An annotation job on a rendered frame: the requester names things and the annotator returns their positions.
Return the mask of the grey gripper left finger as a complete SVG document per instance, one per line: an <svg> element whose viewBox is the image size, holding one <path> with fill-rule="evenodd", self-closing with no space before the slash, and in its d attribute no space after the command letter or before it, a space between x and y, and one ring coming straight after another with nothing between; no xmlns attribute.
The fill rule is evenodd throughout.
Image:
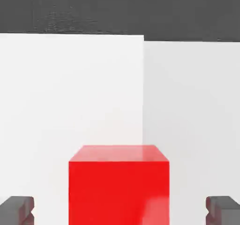
<svg viewBox="0 0 240 225"><path fill-rule="evenodd" d="M0 196L0 225L34 225L32 196Z"/></svg>

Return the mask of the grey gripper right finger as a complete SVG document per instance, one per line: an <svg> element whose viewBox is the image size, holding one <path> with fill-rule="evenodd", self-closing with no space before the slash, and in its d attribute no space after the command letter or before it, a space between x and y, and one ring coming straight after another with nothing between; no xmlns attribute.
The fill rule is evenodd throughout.
<svg viewBox="0 0 240 225"><path fill-rule="evenodd" d="M230 196L208 196L206 209L206 225L240 225L240 204Z"/></svg>

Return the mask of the small red cube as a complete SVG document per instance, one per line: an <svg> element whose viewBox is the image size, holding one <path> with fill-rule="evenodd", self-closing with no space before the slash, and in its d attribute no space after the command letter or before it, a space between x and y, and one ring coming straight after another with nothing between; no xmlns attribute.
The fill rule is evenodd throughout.
<svg viewBox="0 0 240 225"><path fill-rule="evenodd" d="M85 145L68 163L68 225L170 225L169 195L154 145Z"/></svg>

